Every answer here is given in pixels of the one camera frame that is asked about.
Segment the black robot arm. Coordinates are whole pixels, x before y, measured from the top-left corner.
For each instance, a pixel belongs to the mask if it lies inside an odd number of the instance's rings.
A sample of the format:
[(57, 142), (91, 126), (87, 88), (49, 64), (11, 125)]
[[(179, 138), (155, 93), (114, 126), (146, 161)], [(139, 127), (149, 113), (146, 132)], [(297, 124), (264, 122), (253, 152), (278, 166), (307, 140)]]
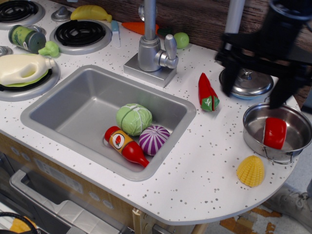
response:
[(310, 0), (272, 0), (262, 27), (253, 33), (224, 33), (215, 57), (224, 69), (222, 91), (230, 95), (242, 68), (278, 78), (270, 108), (280, 107), (312, 83), (312, 54), (295, 44), (302, 27), (312, 19)]

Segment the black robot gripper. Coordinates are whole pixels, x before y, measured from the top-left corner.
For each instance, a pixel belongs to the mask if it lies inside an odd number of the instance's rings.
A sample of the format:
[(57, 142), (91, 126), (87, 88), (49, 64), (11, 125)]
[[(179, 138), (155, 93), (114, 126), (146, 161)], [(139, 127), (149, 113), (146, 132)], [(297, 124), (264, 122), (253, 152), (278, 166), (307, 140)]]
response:
[(221, 37), (231, 45), (230, 50), (223, 46), (219, 59), (225, 67), (222, 77), (222, 91), (230, 96), (237, 75), (241, 68), (249, 68), (278, 77), (270, 94), (270, 108), (281, 107), (294, 96), (299, 107), (303, 106), (311, 89), (312, 54), (296, 44), (290, 49), (283, 48), (282, 43), (272, 47), (260, 45), (260, 34), (229, 34)]

